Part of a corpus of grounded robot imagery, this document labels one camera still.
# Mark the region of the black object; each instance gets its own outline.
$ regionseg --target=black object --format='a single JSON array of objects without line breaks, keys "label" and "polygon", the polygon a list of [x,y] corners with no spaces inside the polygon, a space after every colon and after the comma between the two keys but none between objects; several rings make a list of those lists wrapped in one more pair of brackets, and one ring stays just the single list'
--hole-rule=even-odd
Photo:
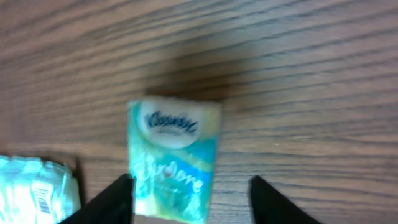
[{"label": "black object", "polygon": [[259,176],[251,180],[250,199],[256,224],[320,224]]},{"label": "black object", "polygon": [[134,179],[123,174],[84,208],[60,224],[130,224]]}]

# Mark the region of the plastic wrapper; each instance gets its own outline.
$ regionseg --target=plastic wrapper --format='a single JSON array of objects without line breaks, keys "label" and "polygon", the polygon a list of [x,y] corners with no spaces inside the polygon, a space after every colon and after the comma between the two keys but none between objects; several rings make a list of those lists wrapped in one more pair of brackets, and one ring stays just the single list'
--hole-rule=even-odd
[{"label": "plastic wrapper", "polygon": [[221,106],[148,97],[128,108],[135,213],[206,223]]},{"label": "plastic wrapper", "polygon": [[0,223],[59,223],[78,209],[77,181],[67,167],[0,156]]}]

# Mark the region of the wooden table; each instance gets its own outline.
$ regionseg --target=wooden table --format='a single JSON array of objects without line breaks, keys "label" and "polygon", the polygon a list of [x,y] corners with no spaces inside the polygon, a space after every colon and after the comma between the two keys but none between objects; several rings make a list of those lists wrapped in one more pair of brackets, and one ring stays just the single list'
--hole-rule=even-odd
[{"label": "wooden table", "polygon": [[0,0],[0,148],[81,170],[87,202],[127,171],[129,99],[216,100],[210,223],[251,222],[253,175],[396,223],[397,61],[396,0]]}]

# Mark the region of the wooden surface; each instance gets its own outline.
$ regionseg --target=wooden surface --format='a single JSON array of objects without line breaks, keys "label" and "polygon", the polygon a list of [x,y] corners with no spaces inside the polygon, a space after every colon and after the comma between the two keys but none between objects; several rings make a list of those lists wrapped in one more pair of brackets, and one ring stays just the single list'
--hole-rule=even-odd
[{"label": "wooden surface", "polygon": [[81,170],[87,202],[127,171],[129,99],[216,100],[210,223],[251,222],[253,175],[396,223],[397,61],[396,0],[0,0],[0,148]]}]

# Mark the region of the blue packaging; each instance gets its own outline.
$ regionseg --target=blue packaging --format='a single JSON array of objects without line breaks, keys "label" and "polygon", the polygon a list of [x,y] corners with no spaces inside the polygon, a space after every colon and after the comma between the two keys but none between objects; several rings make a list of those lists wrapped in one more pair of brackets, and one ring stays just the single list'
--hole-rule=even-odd
[{"label": "blue packaging", "polygon": [[135,213],[206,223],[221,106],[148,97],[128,105]]}]

